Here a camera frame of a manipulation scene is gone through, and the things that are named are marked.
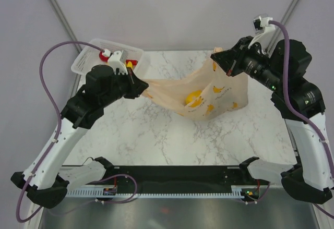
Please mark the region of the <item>aluminium frame rail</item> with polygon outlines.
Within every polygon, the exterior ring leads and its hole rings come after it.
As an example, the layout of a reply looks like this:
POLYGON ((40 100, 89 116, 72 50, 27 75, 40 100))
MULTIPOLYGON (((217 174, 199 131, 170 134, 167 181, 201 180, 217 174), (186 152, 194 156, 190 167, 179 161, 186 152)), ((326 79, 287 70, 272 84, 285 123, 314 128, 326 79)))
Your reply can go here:
MULTIPOLYGON (((39 189, 50 188, 58 175, 60 167, 40 166, 35 172, 34 184, 39 189)), ((76 184, 73 187, 80 187, 86 183, 100 180, 106 172, 106 167, 101 163, 94 161, 88 165, 80 166, 70 173, 70 177, 74 177, 76 184)), ((288 183, 306 184, 318 190, 322 190, 325 186, 321 185, 321 181, 316 177, 321 175, 315 174, 313 179, 307 179, 303 176, 302 168, 293 169, 293 165, 284 165, 269 163, 263 160, 256 160, 246 167, 246 172, 254 179, 263 179, 273 183, 279 183, 286 186, 288 183)))

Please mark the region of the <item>fake yellow lemon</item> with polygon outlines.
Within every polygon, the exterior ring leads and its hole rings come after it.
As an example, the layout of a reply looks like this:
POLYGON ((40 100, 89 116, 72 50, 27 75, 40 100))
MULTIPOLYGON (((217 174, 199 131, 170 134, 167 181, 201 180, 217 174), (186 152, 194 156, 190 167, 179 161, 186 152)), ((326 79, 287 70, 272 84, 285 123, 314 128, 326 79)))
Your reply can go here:
POLYGON ((185 99, 186 106, 189 106, 189 107, 199 106, 203 101, 203 98, 201 97, 201 93, 202 93, 201 90, 197 90, 197 91, 190 93, 185 99))

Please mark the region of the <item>white plastic fruit basket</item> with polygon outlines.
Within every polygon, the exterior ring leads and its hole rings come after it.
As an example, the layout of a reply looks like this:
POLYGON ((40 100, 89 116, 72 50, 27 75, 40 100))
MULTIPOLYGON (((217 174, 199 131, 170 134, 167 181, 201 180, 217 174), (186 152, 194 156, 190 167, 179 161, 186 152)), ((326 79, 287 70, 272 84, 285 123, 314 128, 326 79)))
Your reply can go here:
MULTIPOLYGON (((101 49, 108 49, 112 53, 123 51, 124 60, 136 60, 137 65, 134 66, 133 71, 138 78, 143 78, 150 66, 149 55, 142 49, 98 38, 92 39, 89 43, 101 49)), ((99 58, 99 53, 98 50, 85 46, 74 60, 71 66, 72 72, 85 76, 92 67, 106 65, 107 63, 99 58)))

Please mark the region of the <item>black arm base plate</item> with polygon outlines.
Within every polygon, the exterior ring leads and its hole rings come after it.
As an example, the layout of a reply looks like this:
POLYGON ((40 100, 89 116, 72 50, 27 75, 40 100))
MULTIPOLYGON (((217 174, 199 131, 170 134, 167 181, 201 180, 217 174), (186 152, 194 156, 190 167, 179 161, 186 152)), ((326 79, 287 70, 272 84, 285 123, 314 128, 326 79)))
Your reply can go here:
POLYGON ((117 174, 133 177, 140 194, 230 192, 232 186, 267 184, 238 166, 113 166, 104 177, 117 174))

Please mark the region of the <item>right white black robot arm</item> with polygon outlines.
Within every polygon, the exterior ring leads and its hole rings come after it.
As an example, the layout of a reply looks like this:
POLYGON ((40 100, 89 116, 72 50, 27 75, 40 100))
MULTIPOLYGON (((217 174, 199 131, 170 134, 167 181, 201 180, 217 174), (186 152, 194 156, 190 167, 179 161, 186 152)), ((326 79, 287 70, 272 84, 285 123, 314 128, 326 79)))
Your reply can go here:
POLYGON ((320 89, 304 78, 312 57, 302 42, 290 40, 289 50, 279 41, 271 55, 261 52, 251 37, 211 59, 231 77, 247 74, 271 90, 271 101, 284 119, 297 162, 277 164, 252 157, 240 164, 239 180, 256 179, 280 184, 295 200, 323 204, 332 198, 332 157, 326 135, 325 104, 320 89))

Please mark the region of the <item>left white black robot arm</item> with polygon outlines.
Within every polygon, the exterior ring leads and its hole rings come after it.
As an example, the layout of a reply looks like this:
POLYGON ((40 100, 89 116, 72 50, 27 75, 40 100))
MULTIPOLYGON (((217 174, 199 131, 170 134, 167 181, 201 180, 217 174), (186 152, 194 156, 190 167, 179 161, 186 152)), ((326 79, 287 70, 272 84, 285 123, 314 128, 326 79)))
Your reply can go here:
POLYGON ((148 88, 130 68, 126 71, 123 74, 107 65, 94 66, 86 74, 86 83, 67 101, 60 113, 60 125, 39 156, 25 171, 13 173, 11 181, 25 190, 33 203, 51 209, 76 188, 113 181, 114 171, 102 157, 65 172, 60 168, 107 106, 121 98, 135 99, 148 88))

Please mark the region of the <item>peach banana-print plastic bag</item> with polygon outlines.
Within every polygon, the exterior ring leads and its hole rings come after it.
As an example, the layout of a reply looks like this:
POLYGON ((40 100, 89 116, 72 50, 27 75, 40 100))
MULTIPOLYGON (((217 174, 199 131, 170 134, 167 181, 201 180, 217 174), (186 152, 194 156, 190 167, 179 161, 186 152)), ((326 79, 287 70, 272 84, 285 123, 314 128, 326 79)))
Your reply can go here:
POLYGON ((210 120, 248 104, 246 75, 229 77, 210 56, 201 68, 180 79, 145 79, 149 87, 141 94, 153 103, 195 121, 210 120), (186 97, 201 90, 202 103, 185 104, 186 97))

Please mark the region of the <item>fake yellow banana bunch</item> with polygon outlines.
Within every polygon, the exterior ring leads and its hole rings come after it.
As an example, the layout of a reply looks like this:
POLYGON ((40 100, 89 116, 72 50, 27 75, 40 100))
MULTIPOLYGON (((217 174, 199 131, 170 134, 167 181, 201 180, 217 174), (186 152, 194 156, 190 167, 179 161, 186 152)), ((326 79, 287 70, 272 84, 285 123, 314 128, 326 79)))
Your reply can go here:
POLYGON ((126 62, 126 67, 127 67, 128 71, 133 71, 134 66, 133 66, 132 61, 127 61, 126 62))

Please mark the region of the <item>fake red chili pepper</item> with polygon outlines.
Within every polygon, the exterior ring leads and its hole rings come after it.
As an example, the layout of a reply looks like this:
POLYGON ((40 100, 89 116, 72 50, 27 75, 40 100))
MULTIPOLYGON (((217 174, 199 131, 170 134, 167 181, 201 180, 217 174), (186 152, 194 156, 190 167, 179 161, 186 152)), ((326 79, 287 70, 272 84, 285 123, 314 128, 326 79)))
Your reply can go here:
POLYGON ((127 62, 127 61, 132 61, 132 63, 133 63, 133 65, 134 65, 134 66, 136 66, 136 65, 137 65, 137 63, 138 63, 138 61, 137 61, 137 60, 132 60, 132 59, 128 59, 128 60, 126 60, 126 62, 127 62))

